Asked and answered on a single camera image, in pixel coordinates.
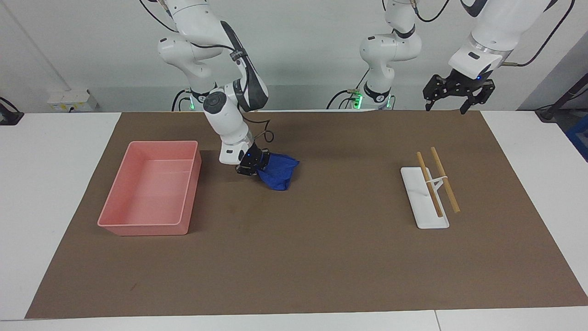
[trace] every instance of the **green light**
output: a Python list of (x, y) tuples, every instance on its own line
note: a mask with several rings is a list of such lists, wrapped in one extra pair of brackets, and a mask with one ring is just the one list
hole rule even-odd
[(353, 103), (353, 107), (355, 109), (361, 109), (362, 107), (362, 101), (363, 101), (363, 95), (361, 95), (361, 93), (356, 93), (355, 95), (357, 95), (355, 102)]

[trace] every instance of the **white electrical box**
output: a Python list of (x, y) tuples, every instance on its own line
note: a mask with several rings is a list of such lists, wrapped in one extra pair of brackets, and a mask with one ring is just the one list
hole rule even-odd
[(52, 93), (47, 103), (59, 112), (92, 112), (99, 107), (88, 90)]

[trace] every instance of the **white table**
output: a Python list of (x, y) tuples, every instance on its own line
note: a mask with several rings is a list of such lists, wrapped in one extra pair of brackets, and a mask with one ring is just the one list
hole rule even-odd
[[(23, 321), (119, 116), (27, 114), (0, 127), (0, 330), (588, 330), (588, 307)], [(533, 113), (483, 116), (588, 292), (588, 164)]]

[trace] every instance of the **black round joint cap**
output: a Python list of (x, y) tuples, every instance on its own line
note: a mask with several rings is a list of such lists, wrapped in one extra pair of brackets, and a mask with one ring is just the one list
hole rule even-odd
[(226, 94), (223, 92), (214, 92), (208, 95), (204, 100), (204, 111), (209, 114), (218, 114), (226, 104)]

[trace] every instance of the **white plastic base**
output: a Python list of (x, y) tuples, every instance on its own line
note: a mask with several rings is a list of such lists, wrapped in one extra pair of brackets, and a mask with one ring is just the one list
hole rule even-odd
[[(441, 199), (439, 198), (438, 194), (435, 194), (435, 199), (437, 199), (439, 202), (439, 206), (441, 207), (441, 211), (443, 213), (443, 217), (438, 217), (421, 169), (419, 167), (406, 167), (400, 169), (400, 173), (402, 174), (406, 192), (408, 193), (408, 199), (410, 200), (410, 206), (412, 207), (412, 212), (415, 215), (416, 225), (419, 227), (419, 229), (448, 228), (449, 220), (445, 214), (445, 209), (443, 209)], [(432, 181), (435, 187), (435, 193), (439, 187), (441, 187), (440, 184), (435, 184), (436, 182), (440, 182), (442, 184), (443, 181), (441, 178)]]

